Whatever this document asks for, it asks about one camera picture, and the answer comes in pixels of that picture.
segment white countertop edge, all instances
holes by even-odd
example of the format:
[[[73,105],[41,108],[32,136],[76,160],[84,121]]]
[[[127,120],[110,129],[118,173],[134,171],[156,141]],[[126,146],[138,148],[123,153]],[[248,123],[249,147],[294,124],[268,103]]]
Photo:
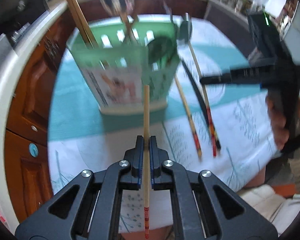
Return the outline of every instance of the white countertop edge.
[[[31,31],[29,36],[21,41],[18,50],[10,52],[0,69],[0,212],[7,220],[9,229],[13,234],[19,222],[10,200],[4,168],[4,138],[11,99],[32,52],[47,30],[62,15],[66,8],[66,2],[62,2],[48,14]]]

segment blue sticker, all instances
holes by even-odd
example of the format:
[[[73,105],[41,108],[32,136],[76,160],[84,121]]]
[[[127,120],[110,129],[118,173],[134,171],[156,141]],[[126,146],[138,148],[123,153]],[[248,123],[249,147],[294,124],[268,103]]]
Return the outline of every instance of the blue sticker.
[[[32,157],[35,157],[35,158],[38,157],[38,155],[39,155],[39,150],[38,150],[37,146],[33,143],[29,144],[29,152],[32,155]]]

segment cabinet knob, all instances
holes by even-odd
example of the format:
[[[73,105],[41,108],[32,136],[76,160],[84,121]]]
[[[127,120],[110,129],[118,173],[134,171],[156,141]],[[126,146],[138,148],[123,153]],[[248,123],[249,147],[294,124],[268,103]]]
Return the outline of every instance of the cabinet knob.
[[[34,158],[38,157],[38,155],[39,155],[39,150],[34,143],[29,144],[29,152],[30,152],[31,156]]]
[[[37,129],[34,125],[31,125],[31,129],[32,129],[33,131],[35,131],[35,132],[38,131],[38,129]]]

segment human hand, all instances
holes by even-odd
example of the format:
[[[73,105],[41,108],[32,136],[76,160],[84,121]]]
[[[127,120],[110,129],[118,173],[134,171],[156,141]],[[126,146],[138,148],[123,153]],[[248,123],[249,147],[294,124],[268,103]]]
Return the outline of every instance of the human hand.
[[[289,139],[289,131],[284,128],[286,124],[286,117],[274,109],[274,103],[269,97],[266,97],[266,104],[268,106],[268,115],[274,134],[274,142],[277,145],[278,150],[282,150],[284,144]],[[300,98],[298,101],[298,117],[300,118]]]

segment green container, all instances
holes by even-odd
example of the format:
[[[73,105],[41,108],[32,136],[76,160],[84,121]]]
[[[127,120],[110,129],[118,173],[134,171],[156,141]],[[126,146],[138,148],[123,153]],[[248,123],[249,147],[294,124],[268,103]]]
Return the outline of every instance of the green container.
[[[150,40],[159,36],[168,36],[176,46],[177,25],[170,21],[139,21],[132,29],[138,41],[136,44],[122,43],[125,25],[119,24],[91,24],[90,28],[99,44],[99,48],[87,48],[81,35],[76,29],[67,42],[67,47],[74,57],[82,75],[92,93],[96,97],[100,111],[104,114],[138,114],[143,112],[142,102],[108,104],[108,98],[96,88],[98,81],[89,80],[89,71],[104,70],[101,62],[108,63],[108,69],[124,71],[126,67],[138,68],[141,76],[141,87],[150,86],[150,110],[159,110],[167,106],[167,95],[176,73],[179,57],[175,50],[174,55],[164,56],[153,64],[148,63],[148,48]]]

